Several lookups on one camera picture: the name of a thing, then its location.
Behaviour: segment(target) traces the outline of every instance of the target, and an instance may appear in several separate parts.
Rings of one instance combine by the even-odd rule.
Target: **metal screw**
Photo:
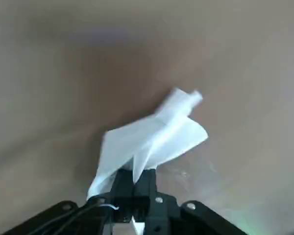
[[[72,208],[72,206],[70,204],[65,204],[62,209],[65,211],[69,211]]]
[[[195,204],[193,204],[193,203],[188,203],[186,206],[187,206],[189,209],[191,209],[191,210],[195,210],[195,209],[196,209],[196,206],[195,206]]]
[[[103,203],[105,202],[105,200],[106,200],[106,199],[104,199],[103,197],[101,197],[101,198],[99,198],[99,199],[97,200],[97,203],[98,203],[98,204],[103,204]]]
[[[163,199],[161,197],[156,197],[156,202],[157,203],[163,203]]]

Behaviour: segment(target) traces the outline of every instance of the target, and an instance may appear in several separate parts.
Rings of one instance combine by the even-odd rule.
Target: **black bracket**
[[[145,223],[145,235],[246,235],[198,201],[178,206],[175,197],[158,192],[154,169],[144,170],[136,184],[132,171],[120,169],[109,193],[80,208],[60,202],[4,235],[110,235],[113,224],[132,218]]]

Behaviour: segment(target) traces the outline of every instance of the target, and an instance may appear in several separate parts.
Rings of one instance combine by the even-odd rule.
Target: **white tissue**
[[[156,168],[205,141],[205,129],[188,118],[201,100],[197,91],[174,89],[153,115],[106,132],[87,199],[109,191],[121,167],[133,170],[135,183],[144,169]]]

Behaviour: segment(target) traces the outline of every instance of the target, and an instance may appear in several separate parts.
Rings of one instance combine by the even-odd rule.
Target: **white wire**
[[[100,204],[98,207],[111,207],[115,211],[117,211],[120,207],[113,206],[112,204]]]

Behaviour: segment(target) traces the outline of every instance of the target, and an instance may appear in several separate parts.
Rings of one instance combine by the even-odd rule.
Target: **cardboard surface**
[[[82,203],[102,133],[198,89],[209,140],[159,168],[251,235],[294,232],[294,0],[0,0],[0,232]]]

